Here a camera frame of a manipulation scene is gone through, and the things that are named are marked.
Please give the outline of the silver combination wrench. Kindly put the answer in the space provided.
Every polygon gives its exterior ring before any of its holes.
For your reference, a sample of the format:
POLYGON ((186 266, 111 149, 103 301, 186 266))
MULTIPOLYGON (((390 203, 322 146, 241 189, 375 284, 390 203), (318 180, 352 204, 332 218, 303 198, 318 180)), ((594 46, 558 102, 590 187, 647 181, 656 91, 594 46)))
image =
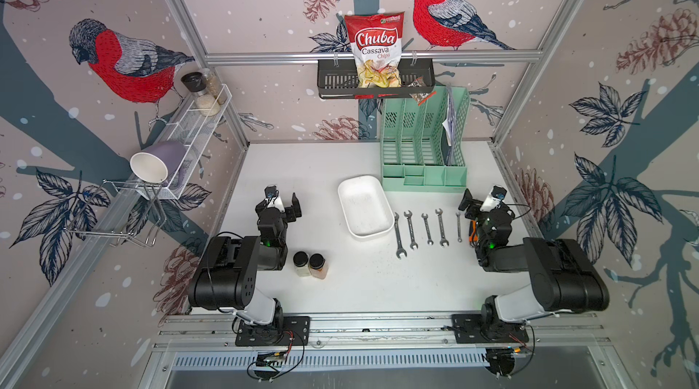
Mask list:
POLYGON ((431 228, 430 228, 430 223, 429 223, 429 214, 423 213, 421 216, 423 224, 424 224, 424 229, 426 233, 426 243, 427 245, 434 245, 433 241, 433 236, 431 235, 431 228))

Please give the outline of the thin small silver wrench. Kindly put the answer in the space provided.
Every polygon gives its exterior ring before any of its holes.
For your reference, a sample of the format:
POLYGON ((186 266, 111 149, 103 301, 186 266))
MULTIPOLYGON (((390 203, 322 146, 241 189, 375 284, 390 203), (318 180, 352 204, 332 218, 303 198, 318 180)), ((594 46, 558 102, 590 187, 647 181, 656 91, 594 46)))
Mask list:
POLYGON ((456 212, 456 223, 457 223, 457 242, 462 243, 462 212, 456 212))

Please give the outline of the white plastic storage box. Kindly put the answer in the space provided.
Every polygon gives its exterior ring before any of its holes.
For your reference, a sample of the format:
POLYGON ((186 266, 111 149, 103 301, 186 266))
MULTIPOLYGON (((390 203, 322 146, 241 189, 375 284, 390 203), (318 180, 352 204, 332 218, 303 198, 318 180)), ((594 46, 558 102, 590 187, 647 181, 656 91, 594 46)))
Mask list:
POLYGON ((338 186, 338 196, 349 233, 355 239, 378 238, 394 227, 393 211, 376 177, 349 178, 338 186))

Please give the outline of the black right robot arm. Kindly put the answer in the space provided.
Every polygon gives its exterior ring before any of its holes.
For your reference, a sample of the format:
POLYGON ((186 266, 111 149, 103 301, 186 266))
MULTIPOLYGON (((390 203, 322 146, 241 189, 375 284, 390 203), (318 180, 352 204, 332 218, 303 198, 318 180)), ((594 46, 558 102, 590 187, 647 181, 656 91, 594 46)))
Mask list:
POLYGON ((522 340, 518 332, 534 319, 606 310, 608 288, 577 241, 526 237, 520 245, 509 244, 516 215, 504 201, 506 194, 495 185, 480 201, 465 190, 458 211, 471 222, 469 244, 480 267, 496 274, 526 273, 529 283, 509 294, 486 298, 474 321, 457 314, 453 317, 456 330, 477 331, 491 343, 522 340))

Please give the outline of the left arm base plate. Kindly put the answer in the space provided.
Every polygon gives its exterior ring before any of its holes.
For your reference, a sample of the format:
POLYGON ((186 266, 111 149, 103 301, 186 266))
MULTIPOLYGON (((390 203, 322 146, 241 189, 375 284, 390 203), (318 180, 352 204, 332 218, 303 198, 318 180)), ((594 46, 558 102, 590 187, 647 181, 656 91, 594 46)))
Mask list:
POLYGON ((252 346, 306 346, 309 342, 309 316, 284 316, 281 324, 246 325, 238 329, 235 345, 252 346))

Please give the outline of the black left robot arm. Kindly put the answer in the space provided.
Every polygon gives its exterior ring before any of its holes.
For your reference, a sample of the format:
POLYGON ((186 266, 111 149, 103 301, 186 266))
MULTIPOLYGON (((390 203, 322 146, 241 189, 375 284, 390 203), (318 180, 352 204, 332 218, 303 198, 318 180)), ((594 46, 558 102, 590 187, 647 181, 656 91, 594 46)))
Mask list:
POLYGON ((234 314, 246 325, 279 331, 281 304, 257 290, 257 275, 284 268, 289 224, 302 217, 302 210, 296 194, 284 205, 275 185, 266 187, 264 194, 255 206, 258 233, 221 232, 212 237, 190 280, 187 298, 193 308, 234 314))

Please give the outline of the orange handled adjustable wrench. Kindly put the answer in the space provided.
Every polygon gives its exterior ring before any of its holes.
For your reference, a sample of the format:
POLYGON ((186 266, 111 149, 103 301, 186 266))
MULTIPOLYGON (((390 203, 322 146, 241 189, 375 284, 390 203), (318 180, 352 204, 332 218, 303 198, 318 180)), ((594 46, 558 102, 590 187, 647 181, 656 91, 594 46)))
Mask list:
POLYGON ((471 221, 470 227, 469 227, 469 244, 471 247, 476 248, 478 246, 478 230, 477 230, 477 223, 475 221, 471 221))

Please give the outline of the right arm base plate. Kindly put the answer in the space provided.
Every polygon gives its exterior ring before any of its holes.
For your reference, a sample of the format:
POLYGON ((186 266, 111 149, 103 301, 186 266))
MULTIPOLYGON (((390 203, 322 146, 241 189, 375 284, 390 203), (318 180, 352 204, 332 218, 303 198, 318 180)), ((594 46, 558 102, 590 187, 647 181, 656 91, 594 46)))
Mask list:
POLYGON ((527 331, 521 323, 505 323, 495 318, 486 322, 481 314, 453 314, 448 329, 458 345, 529 343, 527 331))

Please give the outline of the silver ring end wrench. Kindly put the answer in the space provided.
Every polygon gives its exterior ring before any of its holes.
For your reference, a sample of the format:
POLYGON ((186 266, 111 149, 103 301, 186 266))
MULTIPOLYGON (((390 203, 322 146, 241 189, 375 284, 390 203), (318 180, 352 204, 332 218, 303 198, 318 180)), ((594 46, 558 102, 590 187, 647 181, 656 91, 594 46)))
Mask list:
POLYGON ((397 245, 397 249, 396 249, 396 253, 395 253, 395 254, 396 254, 396 257, 397 257, 399 260, 401 260, 402 258, 404 258, 404 257, 407 256, 407 252, 406 252, 405 249, 403 248, 403 245, 402 245, 402 236, 400 235, 400 227, 399 227, 400 216, 399 216, 397 213, 395 213, 395 214, 393 214, 393 218, 394 218, 393 230, 394 230, 394 233, 395 233, 396 245, 397 245))

